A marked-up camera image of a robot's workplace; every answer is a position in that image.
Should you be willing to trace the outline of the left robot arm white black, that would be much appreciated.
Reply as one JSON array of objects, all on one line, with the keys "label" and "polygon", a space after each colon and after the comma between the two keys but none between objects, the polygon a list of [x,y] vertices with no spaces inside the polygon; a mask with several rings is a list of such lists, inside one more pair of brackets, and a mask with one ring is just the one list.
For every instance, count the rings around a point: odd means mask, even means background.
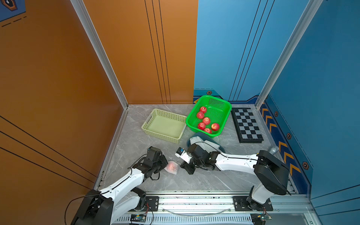
[{"label": "left robot arm white black", "polygon": [[72,225],[112,225],[130,210],[142,210],[145,207],[146,192],[138,186],[160,173],[168,162],[163,152],[150,147],[129,167],[129,172],[112,185],[104,189],[90,190],[81,199],[82,202],[71,221]]}]

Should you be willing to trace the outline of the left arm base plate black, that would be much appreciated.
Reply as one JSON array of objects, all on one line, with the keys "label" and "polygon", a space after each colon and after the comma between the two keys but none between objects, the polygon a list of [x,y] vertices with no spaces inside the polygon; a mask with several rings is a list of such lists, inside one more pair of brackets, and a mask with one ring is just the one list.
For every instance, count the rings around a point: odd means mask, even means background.
[{"label": "left arm base plate black", "polygon": [[146,198],[141,199],[137,207],[130,210],[130,212],[146,212],[147,210],[157,212],[158,207],[159,196],[146,196]]}]

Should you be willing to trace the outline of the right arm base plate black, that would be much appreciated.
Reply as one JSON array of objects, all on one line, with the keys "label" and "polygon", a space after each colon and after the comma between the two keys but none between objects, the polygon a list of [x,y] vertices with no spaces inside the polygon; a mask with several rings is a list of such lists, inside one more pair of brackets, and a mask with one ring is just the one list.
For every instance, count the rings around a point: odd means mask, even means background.
[{"label": "right arm base plate black", "polygon": [[272,202],[268,198],[264,204],[260,204],[254,200],[248,200],[247,196],[232,197],[233,205],[236,212],[257,211],[257,212],[272,212]]}]

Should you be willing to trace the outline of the silver metal cylinder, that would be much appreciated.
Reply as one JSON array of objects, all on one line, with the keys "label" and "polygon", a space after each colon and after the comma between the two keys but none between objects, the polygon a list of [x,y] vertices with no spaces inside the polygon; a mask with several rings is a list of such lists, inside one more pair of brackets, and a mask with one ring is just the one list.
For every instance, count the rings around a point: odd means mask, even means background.
[{"label": "silver metal cylinder", "polygon": [[278,148],[277,146],[271,147],[271,148],[269,149],[269,153],[270,153],[271,155],[276,155],[278,152],[279,152],[279,148]]}]

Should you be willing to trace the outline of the right green circuit board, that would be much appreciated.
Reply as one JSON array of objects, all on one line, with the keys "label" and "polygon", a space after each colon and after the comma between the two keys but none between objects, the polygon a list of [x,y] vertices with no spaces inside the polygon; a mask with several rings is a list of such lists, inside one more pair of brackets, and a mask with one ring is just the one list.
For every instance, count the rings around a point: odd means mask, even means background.
[{"label": "right green circuit board", "polygon": [[262,214],[251,214],[253,225],[266,225],[266,220]]}]

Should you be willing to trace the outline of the dark teal plastic tray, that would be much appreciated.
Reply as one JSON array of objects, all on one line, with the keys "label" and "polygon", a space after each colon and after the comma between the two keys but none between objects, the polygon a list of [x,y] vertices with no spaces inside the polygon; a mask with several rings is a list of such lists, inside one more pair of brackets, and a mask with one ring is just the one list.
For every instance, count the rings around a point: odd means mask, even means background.
[{"label": "dark teal plastic tray", "polygon": [[225,149],[219,145],[216,141],[210,138],[208,135],[202,132],[195,133],[192,135],[187,141],[187,147],[196,143],[197,145],[201,146],[204,150],[208,152],[213,152],[219,150],[222,153],[225,153]]}]

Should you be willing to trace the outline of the green plastic mesh basket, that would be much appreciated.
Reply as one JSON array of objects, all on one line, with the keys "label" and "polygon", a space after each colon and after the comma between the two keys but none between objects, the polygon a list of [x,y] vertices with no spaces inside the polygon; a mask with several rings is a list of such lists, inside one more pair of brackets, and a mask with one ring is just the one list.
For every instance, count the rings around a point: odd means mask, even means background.
[{"label": "green plastic mesh basket", "polygon": [[[208,134],[203,130],[197,128],[198,124],[203,121],[197,118],[197,113],[199,112],[200,107],[207,108],[207,112],[204,115],[205,117],[209,117],[211,119],[211,123],[209,125],[206,125],[206,128],[211,129],[211,125],[213,123],[218,123],[220,125],[220,129],[218,131],[212,130],[212,133]],[[222,133],[225,127],[225,124],[227,122],[231,110],[232,110],[232,105],[228,101],[209,95],[204,95],[198,99],[194,108],[187,116],[186,125],[193,132],[196,133],[202,132],[211,138],[218,137]]]}]

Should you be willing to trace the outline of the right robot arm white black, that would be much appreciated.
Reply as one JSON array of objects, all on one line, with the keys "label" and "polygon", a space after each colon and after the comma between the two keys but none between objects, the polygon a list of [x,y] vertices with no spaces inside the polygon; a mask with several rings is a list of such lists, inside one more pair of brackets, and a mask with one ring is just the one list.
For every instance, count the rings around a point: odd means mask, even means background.
[{"label": "right robot arm white black", "polygon": [[195,142],[188,149],[178,148],[175,154],[183,160],[181,168],[194,174],[197,168],[206,171],[237,171],[248,173],[259,179],[247,198],[233,199],[237,211],[266,211],[273,195],[284,196],[287,189],[289,168],[268,151],[253,155],[231,155],[209,142]]}]

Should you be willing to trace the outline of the aluminium corner post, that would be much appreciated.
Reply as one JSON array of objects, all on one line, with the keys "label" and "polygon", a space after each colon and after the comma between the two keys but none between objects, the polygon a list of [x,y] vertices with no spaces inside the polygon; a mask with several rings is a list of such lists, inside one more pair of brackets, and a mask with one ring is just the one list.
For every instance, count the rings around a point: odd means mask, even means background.
[{"label": "aluminium corner post", "polygon": [[301,17],[299,18],[293,32],[291,33],[288,42],[286,43],[279,59],[277,60],[272,72],[270,73],[256,103],[255,108],[259,110],[265,102],[266,97],[269,95],[281,72],[283,71],[288,60],[292,56],[294,50],[302,39],[305,31],[319,10],[323,0],[310,0]]},{"label": "aluminium corner post", "polygon": [[124,110],[128,110],[128,102],[125,94],[121,88],[119,80],[113,70],[107,53],[103,47],[103,44],[99,38],[96,28],[92,22],[90,14],[86,8],[84,1],[70,0],[87,36],[91,42],[91,45],[108,77],[108,80]]}]

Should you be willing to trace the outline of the black white checkerboard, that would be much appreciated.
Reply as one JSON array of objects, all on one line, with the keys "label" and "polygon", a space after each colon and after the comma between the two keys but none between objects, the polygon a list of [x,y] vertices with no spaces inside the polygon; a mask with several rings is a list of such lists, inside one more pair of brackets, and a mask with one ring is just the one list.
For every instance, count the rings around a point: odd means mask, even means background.
[{"label": "black white checkerboard", "polygon": [[231,111],[240,143],[261,143],[263,136],[251,108],[233,108]]}]

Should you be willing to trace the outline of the aluminium front rail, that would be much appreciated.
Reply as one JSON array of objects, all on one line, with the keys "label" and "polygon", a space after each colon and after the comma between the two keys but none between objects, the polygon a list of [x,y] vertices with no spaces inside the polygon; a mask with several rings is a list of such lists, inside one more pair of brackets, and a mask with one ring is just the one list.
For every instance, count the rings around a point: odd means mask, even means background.
[{"label": "aluminium front rail", "polygon": [[216,213],[314,213],[306,195],[272,196],[259,211],[250,209],[245,192],[148,192],[155,212],[175,214]]}]

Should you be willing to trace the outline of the right aluminium corner post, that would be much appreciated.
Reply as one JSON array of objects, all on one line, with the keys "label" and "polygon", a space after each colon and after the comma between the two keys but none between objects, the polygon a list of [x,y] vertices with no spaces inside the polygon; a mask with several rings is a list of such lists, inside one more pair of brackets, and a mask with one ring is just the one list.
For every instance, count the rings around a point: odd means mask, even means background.
[{"label": "right aluminium corner post", "polygon": [[283,71],[288,60],[292,56],[294,50],[302,39],[305,31],[319,10],[323,0],[310,0],[301,17],[299,18],[293,32],[291,33],[288,42],[286,43],[279,59],[277,60],[272,72],[270,73],[256,103],[255,108],[259,110],[265,102],[266,97],[269,95],[281,72]]}]

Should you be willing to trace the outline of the green circuit board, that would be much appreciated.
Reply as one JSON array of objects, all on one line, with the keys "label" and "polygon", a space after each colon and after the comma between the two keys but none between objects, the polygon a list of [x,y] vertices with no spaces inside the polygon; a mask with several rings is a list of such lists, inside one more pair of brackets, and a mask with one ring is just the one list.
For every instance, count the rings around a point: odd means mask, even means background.
[{"label": "green circuit board", "polygon": [[144,225],[147,222],[147,215],[146,214],[131,214],[129,222],[130,222],[130,224]]},{"label": "green circuit board", "polygon": [[253,225],[266,225],[266,220],[262,214],[251,214]]}]

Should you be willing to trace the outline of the cream perforated plastic basket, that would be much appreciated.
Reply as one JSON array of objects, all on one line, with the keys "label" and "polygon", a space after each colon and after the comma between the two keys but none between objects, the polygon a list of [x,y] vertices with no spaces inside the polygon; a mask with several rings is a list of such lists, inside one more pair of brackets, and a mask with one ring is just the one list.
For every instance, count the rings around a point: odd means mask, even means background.
[{"label": "cream perforated plastic basket", "polygon": [[186,116],[155,108],[141,128],[149,136],[179,144],[187,126],[186,119]]}]

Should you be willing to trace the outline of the left aluminium corner post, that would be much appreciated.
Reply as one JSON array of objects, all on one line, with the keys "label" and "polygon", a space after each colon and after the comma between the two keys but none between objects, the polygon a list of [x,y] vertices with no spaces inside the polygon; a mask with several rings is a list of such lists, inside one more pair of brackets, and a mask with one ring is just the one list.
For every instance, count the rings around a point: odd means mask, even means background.
[{"label": "left aluminium corner post", "polygon": [[92,22],[90,14],[86,8],[84,1],[70,0],[87,36],[91,42],[91,45],[108,77],[108,80],[124,110],[128,110],[128,102],[125,94],[121,88],[119,80],[113,70],[107,53],[103,47],[103,44],[99,38],[96,28]]}]

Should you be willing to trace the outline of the left green circuit board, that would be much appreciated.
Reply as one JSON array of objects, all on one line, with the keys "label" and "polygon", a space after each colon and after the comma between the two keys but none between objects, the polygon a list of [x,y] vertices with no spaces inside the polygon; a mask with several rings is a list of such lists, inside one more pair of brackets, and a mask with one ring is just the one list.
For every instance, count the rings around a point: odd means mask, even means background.
[{"label": "left green circuit board", "polygon": [[146,214],[131,214],[129,222],[130,222],[130,224],[144,225],[147,222],[147,215]]}]

